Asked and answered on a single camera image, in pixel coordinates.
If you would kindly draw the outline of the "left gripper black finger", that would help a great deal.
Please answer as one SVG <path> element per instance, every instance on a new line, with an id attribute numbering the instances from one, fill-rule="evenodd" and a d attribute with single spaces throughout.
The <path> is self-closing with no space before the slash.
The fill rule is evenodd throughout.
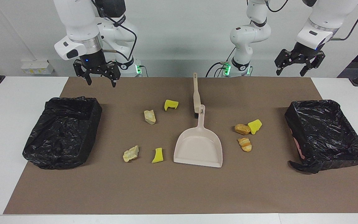
<path id="1" fill-rule="evenodd" d="M 318 68 L 322 61 L 325 58 L 325 54 L 323 51 L 319 51 L 314 56 L 301 56 L 301 64 L 305 64 L 302 70 L 300 71 L 300 76 L 304 77 L 304 75 L 313 68 Z"/>
<path id="2" fill-rule="evenodd" d="M 294 64 L 294 59 L 296 58 L 296 53 L 282 49 L 275 59 L 275 66 L 277 68 L 276 74 L 280 76 L 282 70 L 290 65 Z"/>

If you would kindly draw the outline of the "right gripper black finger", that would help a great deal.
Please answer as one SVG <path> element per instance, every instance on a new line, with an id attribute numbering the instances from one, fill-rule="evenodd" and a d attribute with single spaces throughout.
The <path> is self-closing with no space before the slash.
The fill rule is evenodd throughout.
<path id="1" fill-rule="evenodd" d="M 74 71 L 77 77 L 81 77 L 86 80 L 87 84 L 90 86 L 92 81 L 90 77 L 90 71 L 88 69 L 83 70 L 83 64 L 81 60 L 75 60 L 73 63 Z"/>
<path id="2" fill-rule="evenodd" d="M 117 81 L 121 77 L 121 72 L 119 68 L 120 67 L 118 65 L 118 62 L 116 61 L 107 62 L 104 67 L 103 76 L 111 81 L 111 85 L 113 88 L 115 88 Z"/>

